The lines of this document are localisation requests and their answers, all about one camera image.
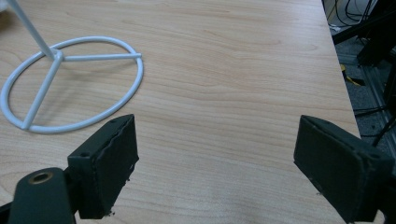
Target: floor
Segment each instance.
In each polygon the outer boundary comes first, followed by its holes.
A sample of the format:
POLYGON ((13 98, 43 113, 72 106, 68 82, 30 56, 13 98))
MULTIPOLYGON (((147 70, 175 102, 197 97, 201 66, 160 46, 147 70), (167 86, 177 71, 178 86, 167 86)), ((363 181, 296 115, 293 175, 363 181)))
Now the floor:
MULTIPOLYGON (((338 17, 334 16, 329 20, 329 24, 334 24, 340 27, 340 31, 347 29, 343 23, 356 24, 357 21, 353 21, 347 17, 345 11, 345 5, 348 1, 344 0, 339 7, 338 17)), ((348 12, 353 14, 361 14, 367 6, 368 0, 350 0, 348 5, 348 12)), ((352 17, 352 19, 359 20, 360 17, 352 17)), ((331 29, 332 35, 336 34, 337 31, 331 29)), ((364 86, 356 85, 350 81, 346 81, 346 88, 349 93, 349 98, 352 103, 352 107, 355 110, 355 115, 365 112, 361 109, 376 108, 384 105, 382 99, 382 92, 387 81, 390 63, 383 61, 376 67, 372 66, 360 66, 356 56, 359 54, 361 49, 364 47, 365 40, 360 40, 353 37, 341 44, 335 46, 337 51, 338 59, 340 64, 343 64, 346 68, 346 75, 348 77, 361 79, 364 81, 364 86)), ((368 144, 372 144, 376 138, 376 134, 381 132, 385 124, 390 119, 390 113, 388 111, 379 111, 368 116, 356 117, 358 127, 361 133, 361 139, 368 144)), ((387 132, 384 137, 381 138, 377 147, 379 150, 388 153, 389 155, 396 158, 396 129, 391 129, 387 132)))

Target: circular base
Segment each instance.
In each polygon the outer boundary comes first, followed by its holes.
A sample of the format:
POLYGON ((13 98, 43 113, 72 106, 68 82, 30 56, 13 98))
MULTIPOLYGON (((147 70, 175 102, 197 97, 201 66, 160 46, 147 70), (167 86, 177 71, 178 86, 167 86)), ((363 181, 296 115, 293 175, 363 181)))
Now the circular base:
MULTIPOLYGON (((62 49, 68 46, 72 46, 75 44, 80 44, 80 43, 88 43, 88 42, 105 42, 105 43, 111 43, 114 45, 117 45, 119 47, 122 47, 126 50, 128 50, 131 54, 136 54, 136 51, 126 44, 125 42, 112 38, 112 37, 107 37, 107 36, 85 36, 85 37, 80 37, 80 38, 75 38, 75 39, 70 39, 66 40, 62 43, 56 44, 51 46, 51 49, 62 49)), ((15 117, 15 115, 11 112, 8 104, 8 96, 9 92, 14 85, 15 81, 18 79, 18 77, 21 75, 21 73, 30 65, 33 63, 37 62, 39 59, 43 58, 45 54, 43 52, 38 52, 37 54, 33 55, 29 59, 27 59, 25 62, 23 62, 11 75, 8 77, 6 83, 3 86, 3 89, 1 90, 1 95, 0 95, 0 106, 1 109, 5 115, 5 117, 8 119, 9 122, 14 124, 15 126, 21 128, 23 121, 15 117)), ((116 102, 113 106, 111 106, 109 109, 103 111, 100 114, 97 114, 96 116, 90 118, 90 119, 85 119, 83 121, 73 123, 73 124, 67 124, 63 126, 39 126, 39 125, 31 125, 28 127, 27 131, 33 132, 33 133, 64 133, 64 132, 70 132, 74 131, 77 129, 81 129, 84 127, 87 127, 89 125, 92 125, 102 119, 107 118, 108 116, 112 115, 114 112, 119 110, 121 107, 123 107, 134 95, 134 93, 137 91, 142 79, 143 79, 143 61, 140 57, 134 58, 137 64, 137 75, 136 79, 134 80, 134 84, 132 85, 131 89, 128 90, 128 92, 118 101, 116 102)))

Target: wooden table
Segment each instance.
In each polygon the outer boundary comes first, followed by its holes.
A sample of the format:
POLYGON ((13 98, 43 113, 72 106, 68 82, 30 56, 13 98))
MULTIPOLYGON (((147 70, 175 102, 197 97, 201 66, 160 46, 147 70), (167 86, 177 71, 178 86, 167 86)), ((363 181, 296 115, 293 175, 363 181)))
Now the wooden table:
MULTIPOLYGON (((49 44, 110 35, 143 53, 133 113, 140 161, 115 216, 79 223, 343 223, 293 164, 302 114, 358 135, 319 0, 21 0, 49 44)), ((38 46, 12 10, 0 16, 0 84, 38 46)), ((65 53, 119 52, 88 44, 65 53)), ((24 118, 50 61, 17 81, 24 118)), ((118 101, 134 63, 64 63, 35 124, 91 117, 118 101)), ((71 133, 17 129, 0 116, 0 203, 17 182, 66 157, 106 121, 71 133)))

